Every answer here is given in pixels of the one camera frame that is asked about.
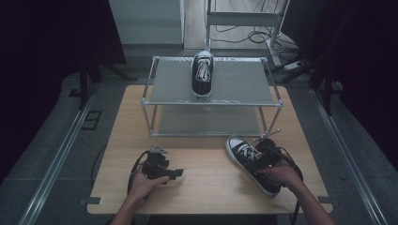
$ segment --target table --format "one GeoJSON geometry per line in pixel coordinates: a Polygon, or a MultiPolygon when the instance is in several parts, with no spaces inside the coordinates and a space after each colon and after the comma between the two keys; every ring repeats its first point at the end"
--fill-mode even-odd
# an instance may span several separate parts
{"type": "MultiPolygon", "coordinates": [[[[284,147],[300,166],[304,182],[315,197],[328,197],[287,91],[272,140],[284,147]]],[[[225,151],[226,137],[151,137],[140,105],[142,85],[128,86],[105,150],[91,198],[91,214],[115,214],[127,196],[130,170],[145,151],[159,146],[169,152],[168,169],[184,169],[182,177],[152,190],[136,214],[285,214],[294,212],[296,197],[287,188],[274,197],[264,194],[225,151]]],[[[253,144],[251,138],[245,138],[253,144]]],[[[332,204],[322,203],[327,212],[332,204]]]]}

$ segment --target hand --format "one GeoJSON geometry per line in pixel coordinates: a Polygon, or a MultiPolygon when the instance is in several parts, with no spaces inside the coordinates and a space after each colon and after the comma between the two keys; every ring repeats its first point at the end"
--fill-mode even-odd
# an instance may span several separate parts
{"type": "Polygon", "coordinates": [[[159,177],[153,180],[146,178],[143,174],[143,165],[140,165],[135,172],[127,199],[133,203],[134,208],[136,208],[144,202],[144,197],[149,194],[152,188],[169,180],[170,177],[168,176],[159,177]]]}
{"type": "Polygon", "coordinates": [[[261,169],[258,170],[258,172],[272,175],[278,181],[286,184],[286,186],[290,190],[292,190],[291,188],[302,184],[298,173],[285,160],[281,160],[277,165],[272,168],[261,169]]]}

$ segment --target black and white sneaker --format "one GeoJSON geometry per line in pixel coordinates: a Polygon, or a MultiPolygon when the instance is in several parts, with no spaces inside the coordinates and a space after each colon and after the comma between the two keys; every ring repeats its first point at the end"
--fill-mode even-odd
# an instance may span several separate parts
{"type": "Polygon", "coordinates": [[[257,172],[268,167],[261,152],[239,137],[230,137],[225,144],[229,157],[243,167],[254,178],[257,185],[267,195],[277,195],[282,184],[270,175],[257,172]]]}
{"type": "Polygon", "coordinates": [[[195,55],[191,65],[191,89],[198,100],[207,100],[211,95],[211,76],[214,68],[213,55],[201,51],[195,55]]]}

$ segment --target floor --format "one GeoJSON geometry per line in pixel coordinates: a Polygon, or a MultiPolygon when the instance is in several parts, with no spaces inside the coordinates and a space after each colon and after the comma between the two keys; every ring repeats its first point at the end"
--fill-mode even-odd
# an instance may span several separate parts
{"type": "MultiPolygon", "coordinates": [[[[267,50],[261,48],[257,51],[242,51],[235,45],[228,47],[232,49],[229,51],[225,48],[221,46],[214,53],[268,55],[267,50]]],[[[201,48],[192,44],[186,50],[126,50],[129,64],[121,68],[138,78],[137,81],[123,80],[112,71],[102,68],[104,79],[98,85],[90,84],[92,98],[86,105],[87,111],[93,115],[101,112],[97,125],[91,120],[76,121],[82,115],[82,111],[79,111],[80,100],[70,97],[69,93],[79,89],[79,76],[70,74],[63,81],[62,93],[52,113],[0,187],[0,224],[109,222],[112,215],[90,215],[85,205],[89,201],[124,89],[128,85],[142,85],[145,82],[149,72],[146,66],[149,55],[192,55],[195,49],[201,48]],[[140,53],[143,57],[139,58],[137,54],[140,53]],[[73,130],[76,130],[76,136],[70,135],[73,130]],[[63,160],[54,165],[55,158],[63,160]],[[42,182],[46,180],[53,182],[44,186],[42,182]]],[[[283,56],[289,59],[295,55],[289,52],[283,56]]],[[[278,69],[273,74],[279,80],[289,75],[289,72],[278,69]]],[[[338,224],[393,224],[398,220],[397,171],[338,96],[332,97],[332,117],[325,115],[319,106],[320,92],[308,87],[310,76],[303,74],[289,83],[279,85],[288,90],[331,197],[334,205],[331,216],[338,224]],[[370,213],[370,208],[378,209],[376,217],[370,213]]],[[[140,222],[145,220],[141,217],[137,219],[140,222]]],[[[289,216],[278,215],[278,224],[290,224],[289,216]]],[[[306,224],[303,215],[298,217],[297,224],[306,224]]]]}

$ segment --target shoe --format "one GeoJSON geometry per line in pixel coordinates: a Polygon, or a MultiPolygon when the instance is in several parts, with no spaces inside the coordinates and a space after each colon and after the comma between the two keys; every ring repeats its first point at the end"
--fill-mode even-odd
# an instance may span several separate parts
{"type": "Polygon", "coordinates": [[[257,172],[269,167],[264,155],[239,137],[230,137],[225,144],[229,157],[243,167],[254,178],[257,185],[267,195],[277,195],[282,183],[270,175],[257,172]]]}
{"type": "Polygon", "coordinates": [[[211,76],[214,68],[213,55],[201,51],[193,57],[191,65],[191,90],[198,100],[207,100],[211,95],[211,76]]]}

